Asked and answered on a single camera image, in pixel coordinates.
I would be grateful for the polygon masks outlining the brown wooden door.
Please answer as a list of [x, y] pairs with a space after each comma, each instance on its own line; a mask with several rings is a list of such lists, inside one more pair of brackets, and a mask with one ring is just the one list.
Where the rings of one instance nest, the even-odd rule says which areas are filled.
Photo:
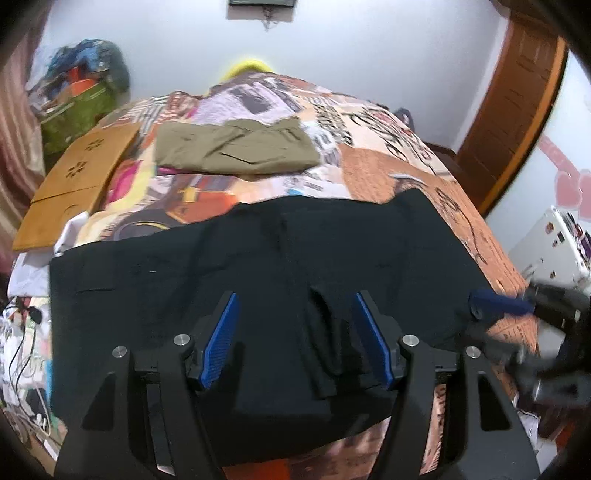
[[556, 99], [567, 59], [550, 26], [513, 13], [485, 98], [458, 155], [459, 178], [482, 215], [531, 153]]

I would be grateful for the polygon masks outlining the yellow pillow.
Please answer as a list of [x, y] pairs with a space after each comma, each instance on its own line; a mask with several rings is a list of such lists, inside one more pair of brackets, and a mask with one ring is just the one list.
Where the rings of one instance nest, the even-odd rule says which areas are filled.
[[273, 68], [263, 60], [257, 58], [243, 58], [233, 63], [228, 68], [228, 70], [221, 77], [221, 81], [228, 81], [247, 72], [273, 73]]

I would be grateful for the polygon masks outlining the black pants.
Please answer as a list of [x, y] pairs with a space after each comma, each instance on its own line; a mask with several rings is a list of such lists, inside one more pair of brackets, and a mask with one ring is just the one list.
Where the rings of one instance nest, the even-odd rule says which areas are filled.
[[489, 285], [419, 190], [386, 204], [283, 197], [204, 222], [80, 246], [50, 266], [51, 406], [72, 425], [111, 350], [158, 348], [238, 295], [232, 355], [200, 400], [224, 466], [303, 454], [387, 418], [353, 300], [451, 350]]

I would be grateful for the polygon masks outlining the printed bed blanket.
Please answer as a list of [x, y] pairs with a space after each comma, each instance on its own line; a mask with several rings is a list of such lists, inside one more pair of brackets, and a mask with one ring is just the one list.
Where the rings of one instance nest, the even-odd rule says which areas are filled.
[[[270, 125], [290, 117], [300, 120], [301, 129], [320, 154], [321, 164], [317, 167], [297, 173], [221, 175], [163, 167], [154, 160], [155, 136], [165, 123], [221, 125], [250, 119]], [[325, 92], [300, 79], [250, 74], [215, 86], [204, 97], [175, 91], [127, 104], [104, 116], [90, 131], [130, 123], [139, 125], [138, 135], [114, 169], [95, 210], [71, 218], [53, 246], [19, 252], [23, 259], [47, 268], [48, 285], [43, 293], [31, 291], [17, 298], [22, 309], [20, 321], [27, 323], [28, 329], [9, 341], [4, 357], [6, 414], [16, 427], [26, 428], [45, 444], [54, 457], [54, 478], [68, 429], [79, 420], [67, 425], [51, 406], [50, 266], [71, 249], [145, 237], [211, 220], [238, 205], [283, 197], [386, 204], [416, 189], [430, 200], [488, 280], [487, 288], [476, 290], [515, 293], [524, 286], [524, 280], [452, 173], [384, 107]], [[156, 466], [171, 473], [159, 391], [157, 386], [149, 385], [146, 392]], [[439, 383], [420, 479], [429, 479], [427, 473], [440, 464], [445, 396], [446, 386]], [[211, 448], [224, 473], [221, 479], [373, 479], [370, 470], [391, 413], [362, 432], [287, 458], [224, 466], [212, 444]]]

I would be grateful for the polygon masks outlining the grey bag on floor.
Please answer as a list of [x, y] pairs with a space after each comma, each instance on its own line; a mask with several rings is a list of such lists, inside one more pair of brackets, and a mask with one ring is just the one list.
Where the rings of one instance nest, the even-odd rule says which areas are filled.
[[410, 130], [415, 130], [415, 122], [411, 112], [406, 108], [399, 108], [394, 115], [401, 120]]

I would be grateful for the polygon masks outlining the white box with stickers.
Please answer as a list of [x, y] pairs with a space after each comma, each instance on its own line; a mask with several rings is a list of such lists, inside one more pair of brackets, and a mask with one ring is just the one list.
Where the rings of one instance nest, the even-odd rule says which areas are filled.
[[570, 212], [548, 208], [509, 258], [526, 281], [590, 288], [590, 233]]

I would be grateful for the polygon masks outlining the folded olive green pants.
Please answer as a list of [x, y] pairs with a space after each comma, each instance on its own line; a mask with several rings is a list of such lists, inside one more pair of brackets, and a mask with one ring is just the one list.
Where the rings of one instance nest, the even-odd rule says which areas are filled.
[[221, 125], [165, 123], [155, 136], [154, 160], [163, 167], [221, 175], [297, 173], [321, 164], [295, 117], [270, 125], [250, 119]]

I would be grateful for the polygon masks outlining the striped pink curtain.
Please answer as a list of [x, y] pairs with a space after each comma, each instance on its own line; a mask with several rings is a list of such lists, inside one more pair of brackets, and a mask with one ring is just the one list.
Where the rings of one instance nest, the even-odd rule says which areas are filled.
[[30, 200], [45, 177], [40, 125], [25, 84], [47, 15], [16, 45], [1, 67], [1, 273], [10, 272], [12, 243]]

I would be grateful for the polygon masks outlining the pile of clothes clutter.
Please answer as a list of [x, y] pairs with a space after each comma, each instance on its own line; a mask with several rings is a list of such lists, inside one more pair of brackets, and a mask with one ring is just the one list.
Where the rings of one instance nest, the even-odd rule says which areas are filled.
[[84, 39], [73, 46], [50, 48], [40, 45], [33, 54], [26, 83], [29, 105], [41, 111], [69, 87], [77, 71], [78, 80], [105, 81], [116, 94], [129, 90], [130, 76], [119, 47], [104, 39]]

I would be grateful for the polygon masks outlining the green storage bag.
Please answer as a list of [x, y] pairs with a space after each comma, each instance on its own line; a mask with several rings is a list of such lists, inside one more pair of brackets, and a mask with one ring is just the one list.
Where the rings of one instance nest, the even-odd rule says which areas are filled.
[[61, 153], [90, 131], [117, 105], [116, 95], [106, 82], [99, 82], [53, 109], [40, 121], [43, 153]]

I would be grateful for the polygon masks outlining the wooden lap board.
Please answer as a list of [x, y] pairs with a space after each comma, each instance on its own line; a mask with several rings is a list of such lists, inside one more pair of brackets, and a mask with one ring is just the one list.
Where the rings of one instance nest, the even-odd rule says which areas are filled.
[[92, 213], [138, 132], [139, 125], [130, 123], [95, 129], [75, 140], [35, 193], [12, 249], [49, 248], [71, 218]]

